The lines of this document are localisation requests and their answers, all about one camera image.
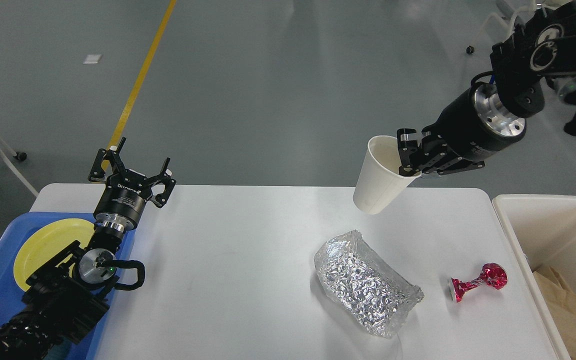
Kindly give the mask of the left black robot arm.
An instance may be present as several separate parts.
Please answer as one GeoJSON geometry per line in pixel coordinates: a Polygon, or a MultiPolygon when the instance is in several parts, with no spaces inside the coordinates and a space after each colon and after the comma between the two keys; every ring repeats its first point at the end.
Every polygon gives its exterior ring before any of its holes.
{"type": "Polygon", "coordinates": [[[0,326],[0,360],[43,360],[65,340],[80,343],[110,309],[106,297],[112,290],[134,291],[144,284],[145,265],[117,253],[126,234],[138,227],[146,203],[164,207],[177,182],[170,158],[151,177],[125,167],[125,141],[98,150],[87,177],[104,186],[93,234],[86,246],[71,241],[26,278],[24,308],[0,326]]]}

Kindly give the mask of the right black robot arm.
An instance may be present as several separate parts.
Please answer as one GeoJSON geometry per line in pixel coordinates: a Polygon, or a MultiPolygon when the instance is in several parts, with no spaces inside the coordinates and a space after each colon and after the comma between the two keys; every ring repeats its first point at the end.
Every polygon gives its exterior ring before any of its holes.
{"type": "MultiPolygon", "coordinates": [[[[485,160],[525,137],[527,119],[544,109],[541,80],[576,107],[576,0],[545,6],[494,44],[490,70],[446,106],[422,137],[397,131],[398,174],[444,176],[478,170],[485,160]]],[[[576,112],[564,131],[576,136],[576,112]]]]}

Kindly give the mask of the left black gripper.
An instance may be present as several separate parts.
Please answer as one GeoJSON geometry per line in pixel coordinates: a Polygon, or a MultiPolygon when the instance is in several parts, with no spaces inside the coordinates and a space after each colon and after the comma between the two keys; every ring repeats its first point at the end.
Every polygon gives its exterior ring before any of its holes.
{"type": "Polygon", "coordinates": [[[126,137],[121,137],[116,146],[99,149],[87,180],[90,183],[105,183],[102,196],[93,212],[96,223],[119,224],[122,230],[131,231],[138,227],[147,201],[157,208],[164,207],[169,202],[177,182],[169,172],[170,157],[167,157],[160,173],[143,180],[142,187],[131,187],[130,184],[140,181],[140,175],[127,169],[121,160],[120,154],[125,142],[126,137]],[[108,163],[111,171],[109,175],[103,162],[108,163]],[[154,194],[153,187],[158,185],[162,185],[163,190],[154,194]]]}

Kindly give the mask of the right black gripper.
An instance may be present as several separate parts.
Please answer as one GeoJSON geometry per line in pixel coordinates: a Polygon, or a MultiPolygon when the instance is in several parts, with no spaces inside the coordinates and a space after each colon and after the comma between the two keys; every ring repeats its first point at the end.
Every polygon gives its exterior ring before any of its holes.
{"type": "Polygon", "coordinates": [[[420,140],[415,129],[397,130],[398,175],[439,178],[483,169],[484,160],[521,141],[526,127],[525,118],[503,105],[496,85],[477,82],[422,129],[420,140]],[[436,136],[459,158],[436,162],[436,136]]]}

